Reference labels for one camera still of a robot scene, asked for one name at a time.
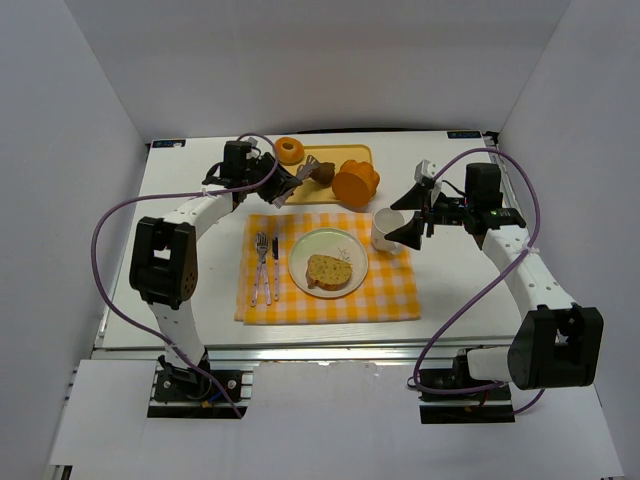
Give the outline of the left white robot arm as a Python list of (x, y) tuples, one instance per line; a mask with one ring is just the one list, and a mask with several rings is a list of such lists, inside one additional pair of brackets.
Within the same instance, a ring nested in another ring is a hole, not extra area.
[(257, 153), (252, 138), (228, 141), (223, 160), (202, 181), (205, 187), (221, 186), (222, 193), (201, 193), (163, 217), (138, 221), (129, 283), (157, 321), (165, 343), (162, 365), (185, 375), (206, 369), (206, 348), (191, 306), (198, 282), (198, 240), (247, 195), (255, 193), (280, 207), (307, 176), (302, 167), (291, 174), (271, 153)]

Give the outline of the white ceramic mug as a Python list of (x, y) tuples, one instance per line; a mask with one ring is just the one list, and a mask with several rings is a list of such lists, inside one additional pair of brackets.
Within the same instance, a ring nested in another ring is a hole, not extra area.
[(396, 242), (387, 240), (385, 236), (405, 224), (405, 219), (400, 211), (391, 208), (378, 210), (372, 217), (371, 243), (379, 252), (398, 254), (402, 246)]

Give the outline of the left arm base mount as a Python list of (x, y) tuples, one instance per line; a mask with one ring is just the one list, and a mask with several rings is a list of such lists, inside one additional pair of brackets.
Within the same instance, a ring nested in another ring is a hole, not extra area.
[(179, 383), (157, 368), (147, 408), (151, 419), (239, 420), (227, 401), (230, 398), (241, 415), (248, 408), (253, 374), (241, 370), (214, 370), (222, 389), (205, 379), (201, 386)]

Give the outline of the sliced loaf bread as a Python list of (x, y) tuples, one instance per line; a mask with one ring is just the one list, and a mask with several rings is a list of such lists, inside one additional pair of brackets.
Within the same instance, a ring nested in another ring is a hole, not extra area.
[(352, 277), (352, 266), (339, 258), (313, 254), (307, 262), (306, 279), (309, 288), (336, 291), (345, 287)]

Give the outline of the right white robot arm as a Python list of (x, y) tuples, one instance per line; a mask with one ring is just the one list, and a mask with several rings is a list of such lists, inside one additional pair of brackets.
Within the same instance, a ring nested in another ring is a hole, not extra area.
[(466, 167), (464, 194), (442, 193), (436, 167), (424, 160), (415, 185), (393, 204), (413, 218), (387, 239), (418, 250), (435, 226), (461, 226), (493, 262), (514, 299), (522, 323), (508, 347), (476, 347), (460, 353), (441, 383), (424, 386), (460, 393), (496, 383), (521, 390), (582, 387), (596, 374), (604, 320), (594, 307), (580, 306), (548, 270), (530, 245), (526, 223), (503, 204), (501, 170), (495, 164)]

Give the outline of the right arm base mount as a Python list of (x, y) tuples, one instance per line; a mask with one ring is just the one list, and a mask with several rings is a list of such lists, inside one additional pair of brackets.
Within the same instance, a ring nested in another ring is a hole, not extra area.
[[(459, 349), (447, 367), (419, 370), (419, 385), (432, 390), (464, 390), (486, 387), (487, 380), (474, 380), (468, 368), (467, 349)], [(508, 386), (472, 393), (419, 394), (423, 425), (471, 425), (513, 423), (515, 414)]]

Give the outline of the brown chocolate muffin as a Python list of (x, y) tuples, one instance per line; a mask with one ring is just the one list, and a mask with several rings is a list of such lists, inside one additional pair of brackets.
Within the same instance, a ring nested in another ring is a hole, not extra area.
[(328, 186), (335, 176), (335, 164), (330, 162), (320, 163), (310, 174), (310, 178), (321, 186)]

